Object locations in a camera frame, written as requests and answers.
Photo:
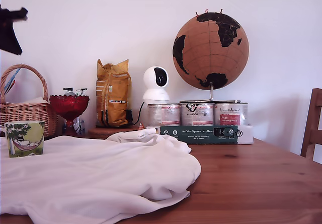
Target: green mug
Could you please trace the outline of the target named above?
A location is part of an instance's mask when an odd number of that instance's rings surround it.
[[[41,155],[44,149],[44,121],[5,123],[9,157]]]

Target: red glass vase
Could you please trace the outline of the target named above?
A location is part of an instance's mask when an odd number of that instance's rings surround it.
[[[88,96],[50,96],[49,100],[57,115],[67,121],[65,135],[77,136],[73,120],[86,110],[90,98]]]

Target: cork globe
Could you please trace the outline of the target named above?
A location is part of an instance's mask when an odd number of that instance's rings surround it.
[[[173,45],[175,67],[184,81],[200,88],[219,89],[232,83],[246,66],[246,33],[223,13],[204,13],[189,20]]]

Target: basket handle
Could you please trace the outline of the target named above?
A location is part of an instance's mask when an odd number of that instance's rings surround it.
[[[5,83],[6,83],[6,79],[8,77],[8,75],[10,74],[10,72],[12,72],[15,69],[19,69],[19,68],[25,68],[28,70],[31,70],[33,73],[36,74],[36,76],[39,77],[39,79],[41,80],[41,83],[44,87],[44,100],[48,101],[48,87],[47,87],[47,83],[45,81],[45,78],[38,72],[38,70],[36,70],[35,68],[27,65],[27,64],[15,64],[10,66],[5,72],[4,74],[1,76],[1,82],[0,82],[0,104],[5,104],[6,103],[6,97],[5,97]]]

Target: can label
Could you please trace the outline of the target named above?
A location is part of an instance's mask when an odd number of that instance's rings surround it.
[[[181,121],[183,126],[212,126],[213,104],[182,104]]]
[[[216,103],[214,110],[215,125],[247,125],[247,104]]]
[[[148,105],[149,126],[180,126],[180,105]]]
[[[221,114],[220,115],[220,125],[238,125],[240,126],[240,115],[227,115]]]

